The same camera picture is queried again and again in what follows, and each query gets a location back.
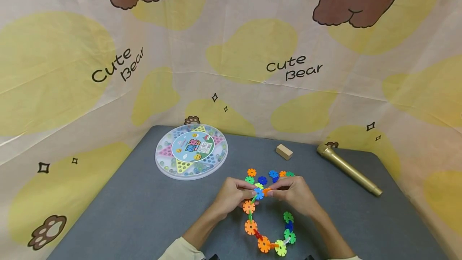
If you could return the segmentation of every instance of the hand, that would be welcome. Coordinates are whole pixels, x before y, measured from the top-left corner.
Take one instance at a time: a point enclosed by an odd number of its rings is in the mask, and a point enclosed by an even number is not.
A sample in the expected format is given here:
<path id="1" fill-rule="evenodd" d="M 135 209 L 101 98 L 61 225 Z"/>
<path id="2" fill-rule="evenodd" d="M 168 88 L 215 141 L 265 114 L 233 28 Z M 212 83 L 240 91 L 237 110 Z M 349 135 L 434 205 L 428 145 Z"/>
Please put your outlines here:
<path id="1" fill-rule="evenodd" d="M 271 190 L 267 192 L 268 196 L 288 202 L 302 215 L 312 217 L 323 211 L 301 176 L 281 177 L 269 188 Z"/>
<path id="2" fill-rule="evenodd" d="M 244 200 L 252 199 L 256 195 L 253 190 L 255 188 L 254 185 L 246 181 L 228 177 L 210 208 L 224 219 L 236 207 L 242 207 Z"/>

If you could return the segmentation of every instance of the gray table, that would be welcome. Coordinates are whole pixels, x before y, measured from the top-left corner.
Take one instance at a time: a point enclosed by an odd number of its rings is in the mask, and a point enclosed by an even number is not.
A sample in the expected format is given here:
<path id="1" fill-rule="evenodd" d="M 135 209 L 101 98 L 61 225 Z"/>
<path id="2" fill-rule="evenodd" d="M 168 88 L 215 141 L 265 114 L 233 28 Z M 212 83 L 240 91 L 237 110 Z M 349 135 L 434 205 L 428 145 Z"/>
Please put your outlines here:
<path id="1" fill-rule="evenodd" d="M 313 145 L 235 135 L 225 135 L 230 151 L 215 173 L 196 181 L 176 181 L 163 175 L 154 161 L 158 141 L 171 129 L 149 130 L 48 260 L 155 260 L 201 215 L 227 176 L 243 179 L 248 168 L 255 168 L 258 175 L 267 176 L 274 169 L 303 176 L 364 260 L 447 259 L 374 154 L 336 150 L 383 189 L 380 198 L 319 157 Z M 280 143 L 294 152 L 291 160 L 274 151 Z M 304 260 L 312 254 L 316 260 L 326 259 L 325 246 L 311 221 L 283 202 L 261 201 L 254 215 L 259 231 L 271 241 L 282 238 L 286 210 L 294 214 L 297 236 L 286 258 Z M 221 260 L 280 259 L 274 251 L 258 250 L 256 238 L 244 231 L 245 221 L 244 212 L 236 209 L 218 224 L 203 247 L 206 257 L 216 253 Z"/>

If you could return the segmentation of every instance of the game board label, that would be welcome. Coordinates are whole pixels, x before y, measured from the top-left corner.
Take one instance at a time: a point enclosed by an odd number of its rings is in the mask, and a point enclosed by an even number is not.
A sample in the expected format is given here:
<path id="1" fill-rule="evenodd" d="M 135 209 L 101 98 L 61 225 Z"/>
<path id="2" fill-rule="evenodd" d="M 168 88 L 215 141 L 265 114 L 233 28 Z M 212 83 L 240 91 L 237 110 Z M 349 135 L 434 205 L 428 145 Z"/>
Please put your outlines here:
<path id="1" fill-rule="evenodd" d="M 194 163 L 208 157 L 214 148 L 215 142 L 209 134 L 193 130 L 175 139 L 172 154 L 182 162 Z"/>

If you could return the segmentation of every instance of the wooden block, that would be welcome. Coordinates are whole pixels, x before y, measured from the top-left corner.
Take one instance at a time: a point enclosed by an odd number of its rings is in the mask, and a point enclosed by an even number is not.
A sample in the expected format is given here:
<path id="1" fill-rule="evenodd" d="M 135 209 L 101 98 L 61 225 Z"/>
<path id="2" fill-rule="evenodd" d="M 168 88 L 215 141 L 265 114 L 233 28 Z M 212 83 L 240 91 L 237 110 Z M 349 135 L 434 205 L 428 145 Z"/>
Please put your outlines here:
<path id="1" fill-rule="evenodd" d="M 294 154 L 291 150 L 286 148 L 283 144 L 280 144 L 279 146 L 276 147 L 276 153 L 278 153 L 281 157 L 283 157 L 286 160 L 289 160 L 292 157 L 292 154 Z"/>

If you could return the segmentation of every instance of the gold toy microphone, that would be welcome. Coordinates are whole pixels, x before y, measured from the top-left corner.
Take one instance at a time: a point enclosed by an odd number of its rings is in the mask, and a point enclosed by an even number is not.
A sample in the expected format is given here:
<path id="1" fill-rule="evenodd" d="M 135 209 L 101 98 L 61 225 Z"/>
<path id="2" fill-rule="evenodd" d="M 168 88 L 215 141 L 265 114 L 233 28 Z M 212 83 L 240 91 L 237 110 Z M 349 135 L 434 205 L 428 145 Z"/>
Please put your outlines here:
<path id="1" fill-rule="evenodd" d="M 361 172 L 353 168 L 352 165 L 350 165 L 344 159 L 338 156 L 338 154 L 336 154 L 334 150 L 329 148 L 327 145 L 321 144 L 319 145 L 319 147 L 317 147 L 316 150 L 323 158 L 328 159 L 329 162 L 333 163 L 340 170 L 352 177 L 353 180 L 355 180 L 366 190 L 374 194 L 374 196 L 380 197 L 380 195 L 383 193 L 382 190 L 380 190 L 376 184 L 372 183 L 368 178 L 366 178 L 365 175 L 361 174 Z"/>

